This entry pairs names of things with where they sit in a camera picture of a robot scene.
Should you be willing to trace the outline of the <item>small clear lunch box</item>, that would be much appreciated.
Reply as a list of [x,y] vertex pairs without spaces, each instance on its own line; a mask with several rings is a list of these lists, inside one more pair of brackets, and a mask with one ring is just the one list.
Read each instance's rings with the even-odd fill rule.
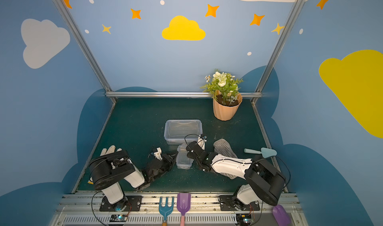
[[193,159],[188,158],[187,145],[184,143],[177,148],[178,154],[176,157],[176,165],[178,169],[188,170],[191,168]]

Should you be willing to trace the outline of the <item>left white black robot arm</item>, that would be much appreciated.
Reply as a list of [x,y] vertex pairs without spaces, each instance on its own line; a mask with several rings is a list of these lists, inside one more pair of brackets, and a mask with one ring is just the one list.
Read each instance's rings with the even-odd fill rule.
[[151,153],[151,160],[146,167],[140,170],[133,164],[126,150],[115,150],[114,146],[103,149],[102,155],[89,163],[90,180],[95,190],[104,194],[99,211],[139,211],[142,197],[126,196],[119,182],[125,180],[137,191],[146,189],[170,172],[177,155],[177,151],[163,153],[157,148]]

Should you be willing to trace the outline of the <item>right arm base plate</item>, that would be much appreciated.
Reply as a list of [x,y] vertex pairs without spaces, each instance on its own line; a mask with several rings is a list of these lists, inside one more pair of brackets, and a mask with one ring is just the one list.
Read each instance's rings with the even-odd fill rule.
[[220,195],[218,196],[218,202],[221,211],[260,211],[258,201],[245,205],[234,196]]

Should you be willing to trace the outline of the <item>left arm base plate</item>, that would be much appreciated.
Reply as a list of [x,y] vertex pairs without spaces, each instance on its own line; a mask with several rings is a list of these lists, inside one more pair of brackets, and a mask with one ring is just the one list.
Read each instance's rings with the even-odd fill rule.
[[142,203],[142,196],[124,196],[120,201],[111,204],[104,196],[99,211],[101,212],[138,212]]

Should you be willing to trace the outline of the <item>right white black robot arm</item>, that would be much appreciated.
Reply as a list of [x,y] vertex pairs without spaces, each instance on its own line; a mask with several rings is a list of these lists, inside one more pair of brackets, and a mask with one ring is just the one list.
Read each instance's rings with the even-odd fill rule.
[[250,203],[262,201],[277,206],[286,183],[286,177],[267,159],[256,156],[248,159],[227,157],[216,152],[207,152],[197,142],[187,145],[187,156],[193,159],[204,172],[229,174],[246,180],[237,188],[225,206],[243,210]]

